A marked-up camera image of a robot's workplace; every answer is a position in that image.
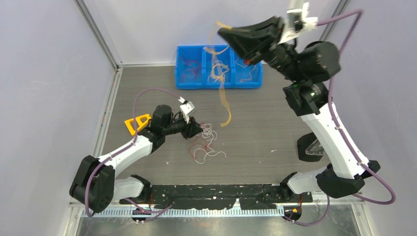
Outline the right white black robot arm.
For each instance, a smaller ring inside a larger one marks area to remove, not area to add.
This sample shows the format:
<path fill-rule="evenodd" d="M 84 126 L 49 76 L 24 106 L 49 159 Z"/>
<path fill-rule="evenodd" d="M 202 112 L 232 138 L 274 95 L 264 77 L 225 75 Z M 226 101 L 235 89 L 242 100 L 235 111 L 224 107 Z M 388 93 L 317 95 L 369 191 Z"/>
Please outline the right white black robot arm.
<path fill-rule="evenodd" d="M 330 159 L 321 169 L 295 172 L 281 182 L 281 197 L 288 202 L 305 192 L 322 191 L 335 199 L 356 194 L 365 179 L 380 169 L 377 161 L 360 153 L 343 129 L 325 85 L 341 69 L 337 47 L 328 41 L 315 41 L 297 52 L 296 45 L 290 44 L 319 25 L 316 17 L 291 16 L 288 20 L 272 17 L 251 26 L 222 26 L 218 30 L 246 65 L 264 61 L 291 81 L 283 89 L 286 101 L 311 129 L 309 137 L 318 140 Z"/>

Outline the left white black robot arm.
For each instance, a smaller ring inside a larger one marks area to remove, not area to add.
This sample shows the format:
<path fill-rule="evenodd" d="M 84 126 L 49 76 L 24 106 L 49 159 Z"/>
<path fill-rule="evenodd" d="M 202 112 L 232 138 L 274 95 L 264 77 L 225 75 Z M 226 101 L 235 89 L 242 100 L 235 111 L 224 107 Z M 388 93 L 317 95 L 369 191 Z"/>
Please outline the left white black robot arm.
<path fill-rule="evenodd" d="M 133 198 L 146 203 L 151 196 L 148 183 L 137 176 L 117 180 L 127 167 L 154 153 L 166 137 L 180 133 L 190 139 L 202 132 L 202 127 L 192 116 L 195 106 L 185 101 L 174 114 L 168 105 L 159 105 L 150 120 L 136 135 L 116 150 L 98 158 L 88 155 L 78 167 L 69 189 L 69 195 L 83 203 L 86 214 L 94 216 L 105 210 L 111 202 Z"/>

